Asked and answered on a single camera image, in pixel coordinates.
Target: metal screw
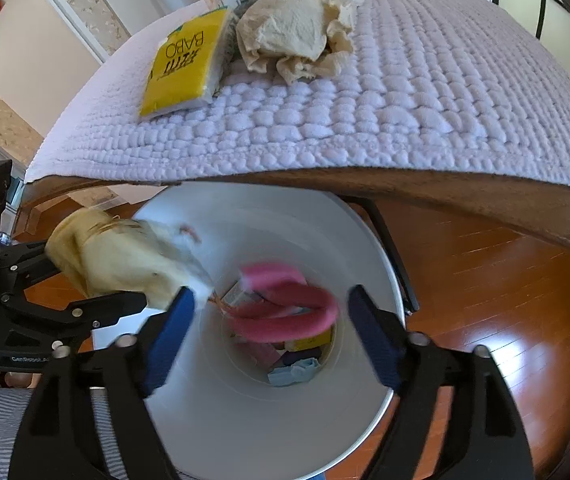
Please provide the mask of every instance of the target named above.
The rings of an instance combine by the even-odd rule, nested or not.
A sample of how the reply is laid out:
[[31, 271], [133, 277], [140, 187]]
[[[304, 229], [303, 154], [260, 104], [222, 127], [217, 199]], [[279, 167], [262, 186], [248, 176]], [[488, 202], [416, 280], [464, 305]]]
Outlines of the metal screw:
[[59, 346], [54, 352], [52, 352], [52, 357], [55, 359], [63, 359], [63, 357], [67, 357], [72, 353], [72, 350], [69, 346]]
[[477, 347], [475, 347], [474, 353], [477, 356], [482, 357], [484, 359], [488, 359], [489, 357], [492, 356], [492, 354], [489, 351], [489, 348], [487, 348], [487, 346], [485, 345], [478, 345]]
[[119, 348], [127, 348], [136, 344], [136, 336], [134, 334], [123, 334], [116, 340], [116, 346]]
[[410, 332], [408, 338], [409, 342], [416, 346], [427, 346], [430, 343], [430, 338], [423, 332]]

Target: white bucket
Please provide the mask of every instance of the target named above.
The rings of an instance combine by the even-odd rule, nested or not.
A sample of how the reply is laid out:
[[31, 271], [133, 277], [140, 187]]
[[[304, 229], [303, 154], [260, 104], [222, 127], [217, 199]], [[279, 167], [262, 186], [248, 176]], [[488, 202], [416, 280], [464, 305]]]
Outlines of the white bucket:
[[[363, 284], [380, 308], [403, 318], [396, 277], [358, 215], [318, 191], [188, 182], [159, 194], [136, 218], [194, 227], [203, 239], [194, 255], [219, 294], [236, 282], [239, 266], [278, 260], [341, 303], [320, 371], [285, 388], [271, 387], [232, 343], [216, 308], [198, 312], [167, 383], [146, 401], [176, 468], [204, 480], [303, 480], [356, 449], [392, 392], [377, 381], [349, 321], [348, 290]], [[138, 332], [153, 313], [95, 330], [95, 348]]]

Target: yellow packaging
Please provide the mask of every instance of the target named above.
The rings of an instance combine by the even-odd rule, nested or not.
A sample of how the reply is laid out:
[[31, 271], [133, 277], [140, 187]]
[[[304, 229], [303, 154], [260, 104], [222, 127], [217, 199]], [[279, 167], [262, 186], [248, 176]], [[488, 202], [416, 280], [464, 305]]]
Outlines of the yellow packaging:
[[317, 346], [327, 345], [332, 342], [332, 329], [326, 330], [322, 334], [314, 337], [306, 337], [305, 339], [296, 339], [296, 341], [286, 341], [285, 349], [289, 352], [299, 352]]
[[209, 104], [235, 51], [238, 18], [227, 8], [184, 23], [158, 49], [140, 115], [144, 119]]

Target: pink object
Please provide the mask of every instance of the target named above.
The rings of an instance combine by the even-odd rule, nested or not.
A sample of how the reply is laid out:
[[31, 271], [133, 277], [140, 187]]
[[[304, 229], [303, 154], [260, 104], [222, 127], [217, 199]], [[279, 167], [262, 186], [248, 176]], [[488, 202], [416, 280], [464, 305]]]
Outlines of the pink object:
[[[291, 266], [255, 264], [242, 269], [244, 285], [259, 290], [266, 301], [236, 306], [228, 322], [236, 335], [250, 342], [276, 343], [316, 336], [338, 317], [338, 303], [324, 288], [307, 285]], [[300, 307], [310, 310], [296, 314]]]
[[239, 346], [242, 346], [247, 353], [256, 359], [258, 364], [265, 368], [270, 368], [281, 358], [281, 354], [276, 351], [276, 348], [267, 343], [254, 343], [249, 341], [247, 343], [240, 343]]

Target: white quilted blanket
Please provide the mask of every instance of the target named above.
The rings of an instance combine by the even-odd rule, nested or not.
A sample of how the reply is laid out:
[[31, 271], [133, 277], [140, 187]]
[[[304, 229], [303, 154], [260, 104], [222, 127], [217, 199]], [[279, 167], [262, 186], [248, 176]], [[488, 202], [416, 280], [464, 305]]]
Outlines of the white quilted blanket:
[[233, 64], [209, 107], [139, 123], [159, 41], [145, 28], [69, 104], [27, 174], [172, 182], [334, 166], [516, 175], [570, 186], [570, 79], [484, 0], [365, 0], [353, 64], [297, 82]]

